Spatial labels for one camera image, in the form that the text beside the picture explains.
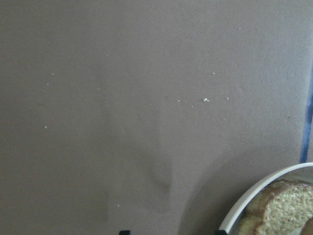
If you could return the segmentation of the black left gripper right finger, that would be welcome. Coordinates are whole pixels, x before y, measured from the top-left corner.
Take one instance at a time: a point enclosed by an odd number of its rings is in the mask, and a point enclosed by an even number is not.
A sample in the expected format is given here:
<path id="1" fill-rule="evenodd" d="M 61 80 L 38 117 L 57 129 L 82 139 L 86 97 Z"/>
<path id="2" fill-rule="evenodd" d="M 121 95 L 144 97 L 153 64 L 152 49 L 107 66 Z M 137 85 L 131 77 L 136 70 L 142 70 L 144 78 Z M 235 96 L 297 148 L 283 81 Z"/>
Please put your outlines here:
<path id="1" fill-rule="evenodd" d="M 226 231 L 225 230 L 216 230 L 214 235 L 226 235 Z"/>

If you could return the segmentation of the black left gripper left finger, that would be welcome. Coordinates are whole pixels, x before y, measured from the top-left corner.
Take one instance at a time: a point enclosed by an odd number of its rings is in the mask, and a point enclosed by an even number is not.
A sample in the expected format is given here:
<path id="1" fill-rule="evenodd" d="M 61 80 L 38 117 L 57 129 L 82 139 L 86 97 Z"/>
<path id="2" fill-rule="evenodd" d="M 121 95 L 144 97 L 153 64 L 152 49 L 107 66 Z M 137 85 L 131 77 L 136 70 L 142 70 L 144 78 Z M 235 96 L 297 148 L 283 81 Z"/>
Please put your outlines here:
<path id="1" fill-rule="evenodd" d="M 130 230 L 122 230 L 119 232 L 119 235 L 131 235 L 131 231 Z"/>

